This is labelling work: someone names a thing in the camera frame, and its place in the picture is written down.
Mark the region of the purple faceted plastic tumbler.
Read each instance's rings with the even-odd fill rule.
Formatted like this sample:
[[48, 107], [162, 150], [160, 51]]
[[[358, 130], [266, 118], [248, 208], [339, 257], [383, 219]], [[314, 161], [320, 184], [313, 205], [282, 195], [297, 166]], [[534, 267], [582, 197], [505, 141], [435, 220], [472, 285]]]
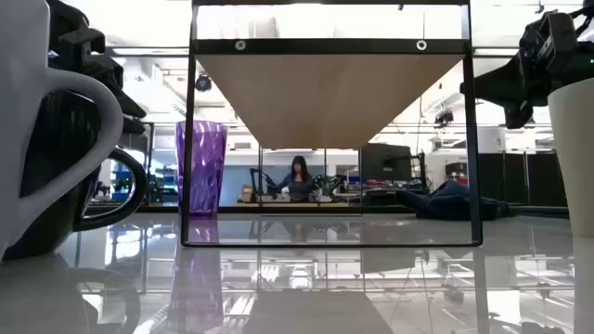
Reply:
[[212, 219], [218, 213], [228, 128], [219, 122], [192, 123], [189, 214]]

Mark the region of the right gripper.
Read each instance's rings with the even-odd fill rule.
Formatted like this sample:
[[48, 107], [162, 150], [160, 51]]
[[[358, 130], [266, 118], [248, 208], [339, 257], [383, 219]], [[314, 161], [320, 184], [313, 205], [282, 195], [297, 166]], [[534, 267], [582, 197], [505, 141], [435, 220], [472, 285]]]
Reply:
[[544, 13], [525, 27], [519, 57], [474, 78], [474, 96], [505, 107], [507, 129], [524, 127], [550, 93], [594, 78], [594, 42], [579, 39], [592, 21], [594, 9]]

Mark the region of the black partition panels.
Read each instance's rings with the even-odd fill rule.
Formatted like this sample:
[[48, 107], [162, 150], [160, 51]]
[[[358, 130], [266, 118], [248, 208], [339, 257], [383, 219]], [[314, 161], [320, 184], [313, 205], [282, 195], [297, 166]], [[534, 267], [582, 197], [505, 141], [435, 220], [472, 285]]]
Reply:
[[478, 172], [483, 197], [519, 206], [567, 206], [555, 151], [480, 153]]

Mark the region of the black monitor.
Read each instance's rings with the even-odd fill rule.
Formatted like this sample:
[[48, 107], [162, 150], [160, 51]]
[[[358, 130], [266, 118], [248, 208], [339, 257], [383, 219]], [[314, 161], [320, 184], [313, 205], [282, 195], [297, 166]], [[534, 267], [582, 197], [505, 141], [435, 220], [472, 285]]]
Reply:
[[360, 150], [359, 164], [365, 190], [409, 188], [411, 160], [408, 146], [368, 143]]

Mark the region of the cream plastic cup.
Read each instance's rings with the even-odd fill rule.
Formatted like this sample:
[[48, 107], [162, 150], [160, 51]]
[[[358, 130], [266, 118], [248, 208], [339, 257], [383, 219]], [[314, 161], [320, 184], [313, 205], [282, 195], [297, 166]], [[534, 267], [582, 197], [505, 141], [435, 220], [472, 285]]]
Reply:
[[572, 232], [594, 238], [594, 78], [552, 92], [548, 102]]

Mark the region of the black ceramic mug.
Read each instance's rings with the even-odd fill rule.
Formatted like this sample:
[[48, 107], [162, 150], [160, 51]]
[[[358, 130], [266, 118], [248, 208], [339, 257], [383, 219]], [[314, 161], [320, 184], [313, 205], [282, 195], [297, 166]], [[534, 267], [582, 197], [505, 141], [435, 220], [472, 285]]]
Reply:
[[[68, 91], [49, 94], [42, 102], [26, 153], [20, 194], [29, 195], [66, 172], [96, 143], [99, 132], [100, 118], [93, 102]], [[94, 216], [84, 214], [98, 184], [100, 170], [96, 168], [41, 213], [19, 241], [6, 249], [3, 259], [50, 253], [74, 232], [113, 225], [134, 213], [148, 187], [146, 172], [119, 148], [109, 158], [123, 163], [132, 173], [132, 193], [122, 206]]]

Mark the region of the person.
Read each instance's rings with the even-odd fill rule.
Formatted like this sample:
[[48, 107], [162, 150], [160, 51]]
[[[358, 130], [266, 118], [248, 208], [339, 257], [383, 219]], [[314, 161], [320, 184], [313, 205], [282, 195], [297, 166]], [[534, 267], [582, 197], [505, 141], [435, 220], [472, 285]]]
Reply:
[[315, 190], [313, 177], [308, 172], [304, 156], [295, 156], [291, 162], [290, 172], [274, 187], [277, 193], [282, 189], [289, 190], [290, 202], [309, 202]]

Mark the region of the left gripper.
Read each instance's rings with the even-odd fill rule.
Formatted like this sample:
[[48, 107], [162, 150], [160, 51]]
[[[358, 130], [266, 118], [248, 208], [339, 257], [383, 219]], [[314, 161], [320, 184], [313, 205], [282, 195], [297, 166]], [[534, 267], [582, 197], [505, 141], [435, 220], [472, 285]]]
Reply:
[[[50, 68], [92, 77], [106, 85], [120, 104], [123, 114], [144, 118], [147, 113], [123, 91], [123, 67], [105, 54], [105, 35], [89, 27], [87, 16], [61, 0], [45, 0], [50, 9]], [[123, 118], [124, 135], [142, 135], [145, 126]]]

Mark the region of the dark blue cloth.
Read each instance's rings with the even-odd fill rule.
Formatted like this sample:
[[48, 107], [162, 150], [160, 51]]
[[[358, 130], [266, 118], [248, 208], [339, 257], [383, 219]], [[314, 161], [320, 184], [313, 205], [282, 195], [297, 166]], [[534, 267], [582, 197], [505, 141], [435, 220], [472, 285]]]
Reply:
[[[413, 210], [418, 218], [466, 221], [470, 220], [470, 189], [454, 180], [445, 181], [429, 194], [403, 190], [397, 192], [398, 201]], [[480, 198], [482, 219], [492, 221], [512, 217], [510, 206], [497, 199]]]

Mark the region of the lavender ceramic mug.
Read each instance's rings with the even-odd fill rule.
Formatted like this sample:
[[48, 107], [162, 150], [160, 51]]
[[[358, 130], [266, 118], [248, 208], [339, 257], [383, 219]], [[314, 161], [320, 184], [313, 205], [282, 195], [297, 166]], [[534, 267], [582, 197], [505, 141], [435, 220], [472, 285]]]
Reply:
[[[48, 66], [50, 9], [45, 0], [0, 0], [0, 262], [32, 222], [106, 159], [123, 131], [119, 102], [103, 83]], [[69, 170], [23, 197], [27, 148], [45, 95], [72, 90], [92, 99], [101, 131]]]

